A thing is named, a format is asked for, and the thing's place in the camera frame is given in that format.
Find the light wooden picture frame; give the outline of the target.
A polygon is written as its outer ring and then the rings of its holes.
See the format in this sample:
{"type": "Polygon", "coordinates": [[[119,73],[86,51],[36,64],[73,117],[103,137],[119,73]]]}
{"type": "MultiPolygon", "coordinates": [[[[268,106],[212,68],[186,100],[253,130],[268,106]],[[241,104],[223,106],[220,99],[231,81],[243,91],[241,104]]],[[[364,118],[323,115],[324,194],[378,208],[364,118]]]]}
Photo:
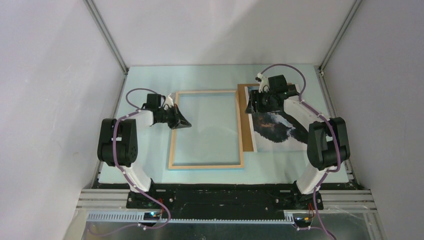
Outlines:
{"type": "Polygon", "coordinates": [[[244,168],[236,90],[178,91],[175,104],[186,111],[191,127],[172,130],[169,170],[244,168]]]}

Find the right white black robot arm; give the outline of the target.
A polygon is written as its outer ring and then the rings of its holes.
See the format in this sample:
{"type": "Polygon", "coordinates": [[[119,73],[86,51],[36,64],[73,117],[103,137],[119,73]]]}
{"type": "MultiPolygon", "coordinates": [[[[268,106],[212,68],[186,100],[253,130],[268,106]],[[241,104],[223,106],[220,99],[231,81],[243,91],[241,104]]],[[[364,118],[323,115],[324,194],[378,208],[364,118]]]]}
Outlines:
{"type": "Polygon", "coordinates": [[[302,90],[284,75],[266,77],[248,89],[245,113],[251,118],[254,146],[260,152],[306,151],[308,165],[294,182],[291,204],[304,209],[329,173],[340,170],[350,157],[346,122],[331,118],[302,98],[302,90]]]}

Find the landscape photo print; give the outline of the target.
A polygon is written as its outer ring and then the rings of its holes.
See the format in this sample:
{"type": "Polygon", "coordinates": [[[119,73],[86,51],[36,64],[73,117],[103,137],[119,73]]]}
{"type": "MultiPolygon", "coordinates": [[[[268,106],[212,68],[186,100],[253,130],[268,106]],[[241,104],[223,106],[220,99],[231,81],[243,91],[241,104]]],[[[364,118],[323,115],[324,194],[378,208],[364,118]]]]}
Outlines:
{"type": "Polygon", "coordinates": [[[305,151],[307,149],[309,125],[320,119],[313,112],[301,105],[297,84],[292,85],[287,92],[266,93],[271,97],[271,103],[283,104],[271,112],[245,113],[250,107],[250,95],[258,90],[257,85],[240,84],[238,90],[246,103],[240,108],[242,124],[250,130],[247,143],[243,145],[245,152],[286,152],[305,151]]]}

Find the brown fibreboard backing board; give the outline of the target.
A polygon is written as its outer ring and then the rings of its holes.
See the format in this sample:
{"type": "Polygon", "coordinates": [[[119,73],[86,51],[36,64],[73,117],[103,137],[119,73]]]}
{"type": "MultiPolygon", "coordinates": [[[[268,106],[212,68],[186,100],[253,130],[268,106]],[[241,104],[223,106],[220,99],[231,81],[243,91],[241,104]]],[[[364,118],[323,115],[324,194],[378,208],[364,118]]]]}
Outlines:
{"type": "Polygon", "coordinates": [[[275,113],[246,114],[249,100],[248,89],[257,90],[258,84],[238,84],[242,149],[244,152],[296,151],[298,144],[290,135],[294,126],[275,113]]]}

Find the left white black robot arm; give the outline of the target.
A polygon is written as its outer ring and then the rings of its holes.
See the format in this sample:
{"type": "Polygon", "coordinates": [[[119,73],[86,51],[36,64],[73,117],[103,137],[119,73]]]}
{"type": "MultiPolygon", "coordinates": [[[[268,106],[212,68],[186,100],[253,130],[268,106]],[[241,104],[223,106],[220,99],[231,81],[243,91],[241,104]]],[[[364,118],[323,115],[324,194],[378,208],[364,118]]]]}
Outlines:
{"type": "Polygon", "coordinates": [[[192,126],[170,96],[149,93],[135,111],[118,119],[102,120],[97,146],[99,161],[119,169],[131,191],[141,192],[138,201],[145,208],[156,206],[158,194],[150,190],[152,179],[133,164],[138,157],[138,130],[155,124],[166,124],[171,130],[192,126]]]}

